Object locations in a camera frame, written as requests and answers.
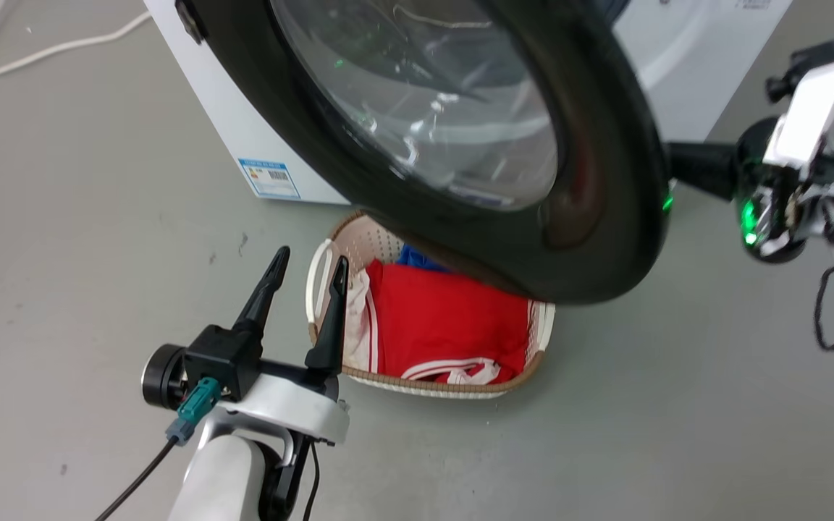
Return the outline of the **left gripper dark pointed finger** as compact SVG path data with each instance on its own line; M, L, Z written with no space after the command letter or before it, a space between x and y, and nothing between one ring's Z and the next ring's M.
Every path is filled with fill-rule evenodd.
M264 335L274 296L282 287L282 282L287 273L290 254L290 247L281 246L278 248L264 275L258 281L244 308L239 313L232 327L235 333L252 334L259 339Z
M342 370L348 277L350 263L345 256L340 256L328 286L330 300L320 333L305 358L308 372L317 378L335 377Z

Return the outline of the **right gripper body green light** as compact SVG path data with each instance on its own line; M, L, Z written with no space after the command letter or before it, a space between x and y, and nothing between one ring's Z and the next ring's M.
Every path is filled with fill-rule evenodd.
M834 60L794 56L764 88L769 102L790 103L741 136L735 202L745 251L781 264L798 257L808 238L832 237L822 206L834 203Z

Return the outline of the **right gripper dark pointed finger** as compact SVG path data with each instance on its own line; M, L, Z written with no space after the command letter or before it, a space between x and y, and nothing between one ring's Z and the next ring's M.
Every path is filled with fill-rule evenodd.
M669 142L670 176L676 182L724 201L737 195L737 145Z

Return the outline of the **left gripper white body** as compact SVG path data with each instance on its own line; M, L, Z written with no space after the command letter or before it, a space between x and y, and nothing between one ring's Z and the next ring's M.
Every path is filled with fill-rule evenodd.
M164 345L143 367L141 389L149 405L177 413L175 434L196 435L200 447L240 430L280 436L287 446L297 438L345 442L350 415L335 393L337 380L329 380L327 390L312 390L288 378L287 369L284 364L265 362L248 392L234 402L218 380L188 376L184 347Z

